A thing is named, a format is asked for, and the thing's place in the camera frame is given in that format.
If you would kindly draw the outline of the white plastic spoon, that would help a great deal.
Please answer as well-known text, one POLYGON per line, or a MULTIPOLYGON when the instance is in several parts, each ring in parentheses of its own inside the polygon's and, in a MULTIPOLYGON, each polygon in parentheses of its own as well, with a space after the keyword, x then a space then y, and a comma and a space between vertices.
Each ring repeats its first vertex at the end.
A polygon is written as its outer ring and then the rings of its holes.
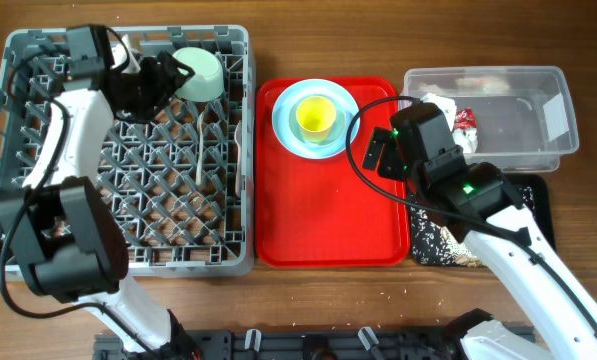
POLYGON ((207 113, 207 109, 204 109, 198 116, 196 121, 197 133, 198 133, 198 147, 197 147, 197 162, 195 171, 195 183, 200 186, 202 184, 202 167, 203 167, 203 151, 204 151, 204 118, 207 113))

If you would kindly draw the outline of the yellow plastic cup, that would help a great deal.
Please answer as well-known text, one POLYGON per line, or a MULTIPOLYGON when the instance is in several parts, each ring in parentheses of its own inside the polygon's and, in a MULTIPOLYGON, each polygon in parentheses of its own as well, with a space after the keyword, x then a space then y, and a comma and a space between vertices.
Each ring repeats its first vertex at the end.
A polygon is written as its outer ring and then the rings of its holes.
POLYGON ((302 136, 312 143, 320 143, 327 138, 336 117, 337 110, 333 101, 324 96, 306 97, 296 110, 302 136))

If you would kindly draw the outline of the white tissue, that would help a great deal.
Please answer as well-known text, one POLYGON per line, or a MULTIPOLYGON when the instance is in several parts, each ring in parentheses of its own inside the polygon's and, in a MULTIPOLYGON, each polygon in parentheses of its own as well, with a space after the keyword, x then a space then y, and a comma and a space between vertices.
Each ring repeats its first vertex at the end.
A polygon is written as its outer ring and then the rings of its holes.
POLYGON ((456 128, 452 132, 452 137, 455 144, 462 148, 462 152, 464 154, 471 154, 476 152, 478 147, 478 137, 476 128, 456 128))

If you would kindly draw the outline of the light blue plate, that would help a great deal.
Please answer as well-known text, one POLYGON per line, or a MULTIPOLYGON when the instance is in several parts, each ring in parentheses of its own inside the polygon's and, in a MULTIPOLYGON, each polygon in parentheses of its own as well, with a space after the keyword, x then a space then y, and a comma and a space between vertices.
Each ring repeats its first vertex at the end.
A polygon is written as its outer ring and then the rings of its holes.
POLYGON ((333 157, 345 150, 345 136, 349 123, 359 111, 352 95, 341 85, 324 79, 298 81, 285 89, 276 100, 272 110, 272 128, 281 145, 289 152, 302 158, 321 160, 333 157), (289 115, 292 106, 309 96, 324 96, 337 101, 345 108, 346 126, 336 142, 324 147, 308 147, 298 141, 289 129, 289 115))

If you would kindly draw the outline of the red snack wrapper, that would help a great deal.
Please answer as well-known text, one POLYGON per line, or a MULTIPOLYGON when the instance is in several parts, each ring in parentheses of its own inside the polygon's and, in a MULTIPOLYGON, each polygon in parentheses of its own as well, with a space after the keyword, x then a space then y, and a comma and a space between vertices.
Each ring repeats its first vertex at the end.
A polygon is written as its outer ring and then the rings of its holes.
POLYGON ((454 130, 476 129, 477 122, 472 108, 465 108, 456 112, 454 130))

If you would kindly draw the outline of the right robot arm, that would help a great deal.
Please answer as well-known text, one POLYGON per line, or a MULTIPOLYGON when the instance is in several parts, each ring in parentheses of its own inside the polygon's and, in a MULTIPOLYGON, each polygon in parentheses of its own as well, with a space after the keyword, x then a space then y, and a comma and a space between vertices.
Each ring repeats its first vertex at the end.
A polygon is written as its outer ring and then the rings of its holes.
POLYGON ((597 359, 597 302, 493 164, 466 163, 436 104, 407 97, 352 169, 380 195, 446 225, 503 283, 545 346, 475 309, 445 329, 447 359, 597 359))

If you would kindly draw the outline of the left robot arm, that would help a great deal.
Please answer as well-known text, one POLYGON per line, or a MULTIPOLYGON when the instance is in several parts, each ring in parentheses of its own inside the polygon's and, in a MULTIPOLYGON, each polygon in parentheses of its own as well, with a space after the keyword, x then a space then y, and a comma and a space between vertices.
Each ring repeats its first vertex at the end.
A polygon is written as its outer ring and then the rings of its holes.
POLYGON ((164 51, 116 62, 115 37, 104 25, 67 30, 68 69, 49 95, 40 157, 22 188, 0 199, 0 262, 14 259, 28 288, 55 298, 61 314, 88 309, 135 356, 198 359, 173 313, 130 276, 124 235, 94 185, 113 123, 151 121, 194 72, 164 51))

